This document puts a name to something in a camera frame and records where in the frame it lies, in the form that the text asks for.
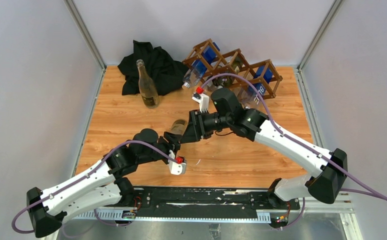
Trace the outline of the clear bottle with dark label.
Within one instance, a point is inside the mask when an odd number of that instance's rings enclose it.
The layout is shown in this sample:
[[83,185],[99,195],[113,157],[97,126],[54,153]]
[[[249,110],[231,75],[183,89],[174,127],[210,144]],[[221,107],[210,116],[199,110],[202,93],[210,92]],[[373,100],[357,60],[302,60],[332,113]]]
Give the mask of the clear bottle with dark label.
[[147,108],[154,109],[158,107],[159,95],[154,81],[148,75],[145,63],[142,59],[136,61],[138,69],[138,88],[142,101]]

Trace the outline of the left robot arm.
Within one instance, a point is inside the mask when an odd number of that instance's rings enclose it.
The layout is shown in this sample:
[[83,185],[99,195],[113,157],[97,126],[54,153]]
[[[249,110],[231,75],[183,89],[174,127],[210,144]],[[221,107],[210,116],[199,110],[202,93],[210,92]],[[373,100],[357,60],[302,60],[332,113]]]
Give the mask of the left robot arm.
[[96,208],[120,204],[130,206],[135,190],[127,175],[139,165],[163,161],[183,173],[183,161],[176,158],[182,135],[150,128],[113,148],[90,168],[47,189],[33,187],[26,193],[27,213],[36,238],[46,237],[79,214]]

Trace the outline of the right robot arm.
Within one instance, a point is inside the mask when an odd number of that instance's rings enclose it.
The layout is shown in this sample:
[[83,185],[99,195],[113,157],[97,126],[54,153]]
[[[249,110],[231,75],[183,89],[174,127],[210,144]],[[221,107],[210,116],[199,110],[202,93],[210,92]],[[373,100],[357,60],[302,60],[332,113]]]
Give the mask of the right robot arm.
[[267,190],[264,202],[279,209],[286,202],[303,197],[333,204],[347,178],[347,154],[316,146],[290,133],[270,117],[255,108],[244,108],[235,94],[227,88],[214,91],[211,96],[198,91],[192,99],[198,110],[189,112],[187,128],[180,143],[194,143],[208,139],[216,131],[230,129],[235,135],[270,147],[290,158],[304,170],[305,175],[277,178]]

